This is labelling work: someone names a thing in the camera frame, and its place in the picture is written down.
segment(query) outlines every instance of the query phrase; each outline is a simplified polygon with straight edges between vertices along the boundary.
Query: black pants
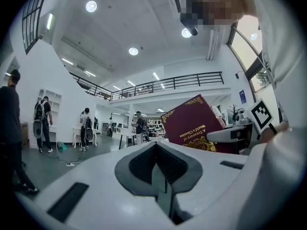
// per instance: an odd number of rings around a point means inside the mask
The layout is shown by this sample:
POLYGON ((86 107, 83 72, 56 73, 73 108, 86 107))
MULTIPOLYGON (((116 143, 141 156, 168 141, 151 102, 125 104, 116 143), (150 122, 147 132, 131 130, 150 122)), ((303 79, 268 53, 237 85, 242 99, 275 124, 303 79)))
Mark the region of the black pants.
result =
POLYGON ((85 144, 88 146, 88 139, 85 138, 85 128, 82 126, 81 127, 81 144, 83 147, 85 147, 85 144))
MULTIPOLYGON (((46 141, 46 146, 48 149, 51 149, 50 138, 49 138, 49 125, 43 121, 43 134, 46 141)), ((38 148, 42 148, 42 138, 37 139, 38 148)))
POLYGON ((23 169, 21 149, 21 142, 6 145, 5 155, 7 157, 7 183, 12 183, 12 177, 14 171, 16 171, 21 184, 26 184, 29 188, 35 189, 35 186, 30 181, 23 169))

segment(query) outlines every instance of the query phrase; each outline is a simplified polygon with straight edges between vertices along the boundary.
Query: white column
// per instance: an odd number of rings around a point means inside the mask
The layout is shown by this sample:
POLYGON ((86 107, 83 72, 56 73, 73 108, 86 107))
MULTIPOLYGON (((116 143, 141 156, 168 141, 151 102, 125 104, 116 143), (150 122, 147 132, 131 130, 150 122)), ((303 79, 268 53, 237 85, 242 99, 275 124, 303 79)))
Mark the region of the white column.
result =
POLYGON ((15 54, 12 52, 9 55, 6 56, 6 58, 4 59, 4 61, 1 64, 0 67, 0 88, 3 85, 6 85, 6 83, 4 83, 4 78, 5 78, 5 73, 8 70, 8 68, 10 67, 11 62, 13 61, 15 57, 15 54))
POLYGON ((129 109, 129 124, 128 124, 128 131, 132 132, 133 127, 131 126, 131 123, 134 121, 134 113, 135 113, 135 106, 134 104, 130 104, 130 109, 129 109))

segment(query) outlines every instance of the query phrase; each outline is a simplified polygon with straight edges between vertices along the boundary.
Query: person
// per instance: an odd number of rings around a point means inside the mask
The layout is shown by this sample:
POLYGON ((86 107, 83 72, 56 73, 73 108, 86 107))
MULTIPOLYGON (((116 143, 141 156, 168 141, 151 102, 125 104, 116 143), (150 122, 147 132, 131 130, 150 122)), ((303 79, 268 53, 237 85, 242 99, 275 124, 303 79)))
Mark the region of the person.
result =
POLYGON ((225 123, 224 123, 224 121, 222 119, 222 114, 221 114, 220 110, 215 105, 211 106, 211 110, 213 111, 213 113, 214 113, 215 117, 217 118, 217 120, 220 122, 221 126, 223 128, 226 128, 226 125, 225 125, 225 123))
POLYGON ((92 120, 92 117, 90 115, 90 109, 89 108, 85 108, 84 113, 80 116, 80 123, 82 124, 81 126, 81 147, 79 148, 80 151, 86 151, 87 149, 89 149, 89 141, 88 139, 85 137, 85 124, 86 124, 86 120, 90 118, 92 120))
POLYGON ((0 142, 6 159, 7 170, 3 171, 6 182, 11 185, 14 171, 20 183, 18 186, 26 193, 36 194, 39 190, 33 185, 22 166, 22 130, 19 121, 19 96, 16 85, 20 80, 20 73, 14 69, 8 80, 8 87, 0 89, 0 142))
MULTIPOLYGON (((50 119, 50 125, 53 125, 53 120, 52 120, 52 114, 51 114, 51 106, 49 104, 49 98, 48 96, 45 96, 40 102, 37 102, 34 109, 36 110, 37 105, 41 103, 44 106, 44 118, 42 120, 42 126, 43 126, 43 134, 45 137, 46 141, 46 146, 48 148, 48 152, 52 152, 53 149, 51 148, 50 144, 50 138, 49 138, 49 123, 48 123, 48 115, 50 119)), ((36 139, 37 140, 37 145, 38 145, 38 151, 40 153, 43 152, 42 150, 42 138, 36 139)))
POLYGON ((143 143, 143 126, 145 125, 145 120, 143 119, 141 112, 137 111, 136 116, 138 120, 136 121, 136 124, 132 125, 133 127, 136 127, 135 133, 136 133, 136 143, 138 145, 143 143))
MULTIPOLYGON (((282 92, 277 96, 276 87, 284 79, 290 78, 290 73, 299 76, 306 75, 306 47, 303 37, 297 30, 297 21, 292 17, 290 8, 281 0, 187 0, 187 12, 180 15, 181 22, 195 35, 197 18, 202 19, 203 25, 231 25, 240 20, 244 15, 258 18, 262 33, 262 58, 263 67, 268 74, 274 89, 277 102, 290 110, 286 101, 281 100, 282 92)), ((287 117, 282 106, 283 121, 275 126, 278 132, 289 128, 287 117)), ((304 119, 293 118, 293 125, 304 126, 304 119)), ((267 128, 261 134, 260 141, 268 142, 275 135, 274 131, 267 128)))
POLYGON ((109 119, 109 136, 112 137, 113 136, 113 132, 112 132, 112 117, 110 117, 109 119))

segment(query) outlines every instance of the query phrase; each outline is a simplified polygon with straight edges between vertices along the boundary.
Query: black railing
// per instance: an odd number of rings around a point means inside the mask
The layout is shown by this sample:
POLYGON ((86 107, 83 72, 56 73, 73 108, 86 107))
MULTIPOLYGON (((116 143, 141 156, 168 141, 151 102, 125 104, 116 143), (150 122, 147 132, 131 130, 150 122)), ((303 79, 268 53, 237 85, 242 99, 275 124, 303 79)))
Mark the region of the black railing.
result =
POLYGON ((40 39, 38 24, 44 0, 28 0, 23 10, 23 40, 25 53, 28 54, 33 45, 40 39))
POLYGON ((185 75, 139 84, 113 92, 111 100, 168 90, 184 89, 215 84, 224 84, 221 71, 185 75))
POLYGON ((97 84, 91 83, 86 79, 80 78, 73 73, 70 74, 74 79, 76 79, 77 83, 81 86, 81 88, 85 90, 86 93, 108 101, 161 91, 224 84, 222 72, 215 71, 147 82, 133 87, 125 88, 120 91, 112 92, 98 86, 97 84))
POLYGON ((102 88, 98 86, 97 84, 91 83, 90 81, 80 78, 79 76, 73 74, 70 72, 72 77, 76 79, 77 83, 81 86, 81 88, 84 89, 84 91, 90 95, 97 96, 101 99, 105 99, 110 101, 112 99, 112 92, 109 90, 106 90, 105 88, 102 88))

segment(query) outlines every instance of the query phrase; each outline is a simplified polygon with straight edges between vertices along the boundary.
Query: ceiling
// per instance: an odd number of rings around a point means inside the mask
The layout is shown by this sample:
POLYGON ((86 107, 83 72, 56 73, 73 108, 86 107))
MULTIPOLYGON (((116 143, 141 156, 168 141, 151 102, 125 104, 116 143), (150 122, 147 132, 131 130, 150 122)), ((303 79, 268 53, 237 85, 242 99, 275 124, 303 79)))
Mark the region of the ceiling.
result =
MULTIPOLYGON (((213 96, 203 96, 206 102, 209 105, 219 105, 219 102, 224 99, 227 95, 213 95, 213 96)), ((165 112, 172 110, 173 108, 183 104, 187 100, 191 98, 182 98, 175 100, 165 100, 165 101, 155 101, 155 102, 147 102, 141 104, 135 104, 135 110, 140 111, 143 114, 155 114, 158 113, 157 108, 162 109, 165 112)), ((122 105, 116 107, 116 112, 120 114, 128 114, 129 105, 122 105)))
POLYGON ((199 28, 191 38, 181 35, 184 26, 169 0, 67 0, 55 12, 52 45, 66 68, 100 86, 173 62, 206 57, 210 29, 199 28), (128 53, 139 50, 137 56, 128 53), (96 75, 88 77, 80 66, 96 75))

